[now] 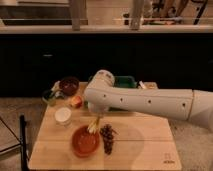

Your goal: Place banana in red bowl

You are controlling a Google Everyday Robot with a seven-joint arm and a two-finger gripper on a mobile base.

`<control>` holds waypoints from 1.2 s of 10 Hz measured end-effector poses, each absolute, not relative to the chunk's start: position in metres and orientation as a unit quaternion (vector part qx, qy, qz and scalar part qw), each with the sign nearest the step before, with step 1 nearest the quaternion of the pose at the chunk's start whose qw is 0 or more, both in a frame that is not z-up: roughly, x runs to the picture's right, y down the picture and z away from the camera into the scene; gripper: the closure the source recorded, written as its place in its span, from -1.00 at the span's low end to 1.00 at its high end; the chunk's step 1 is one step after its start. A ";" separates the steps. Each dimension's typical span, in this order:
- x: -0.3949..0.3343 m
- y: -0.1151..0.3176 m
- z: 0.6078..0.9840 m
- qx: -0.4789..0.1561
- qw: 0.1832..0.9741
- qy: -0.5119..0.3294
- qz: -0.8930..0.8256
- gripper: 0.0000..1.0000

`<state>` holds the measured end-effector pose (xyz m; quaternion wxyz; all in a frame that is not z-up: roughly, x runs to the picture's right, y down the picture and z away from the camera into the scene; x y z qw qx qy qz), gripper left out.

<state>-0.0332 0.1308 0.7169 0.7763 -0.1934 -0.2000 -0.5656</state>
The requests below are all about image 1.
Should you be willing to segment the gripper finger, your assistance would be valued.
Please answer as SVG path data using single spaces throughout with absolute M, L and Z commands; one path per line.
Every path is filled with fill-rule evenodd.
M 93 133 L 93 128 L 94 128 L 94 124 L 95 124 L 96 119 L 93 122 L 91 122 L 89 124 L 88 128 L 87 128 L 87 130 L 88 130 L 89 133 Z
M 97 117 L 96 121 L 95 121 L 95 124 L 94 124 L 94 128 L 93 128 L 93 133 L 96 133 L 97 130 L 99 129 L 99 123 L 100 123 L 100 119 L 101 117 Z

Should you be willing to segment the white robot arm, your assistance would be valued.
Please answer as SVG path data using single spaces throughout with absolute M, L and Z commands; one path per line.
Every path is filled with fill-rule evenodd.
M 138 89 L 115 87 L 115 76 L 99 70 L 84 90 L 91 113 L 109 108 L 188 121 L 213 132 L 213 92 L 192 89 Z

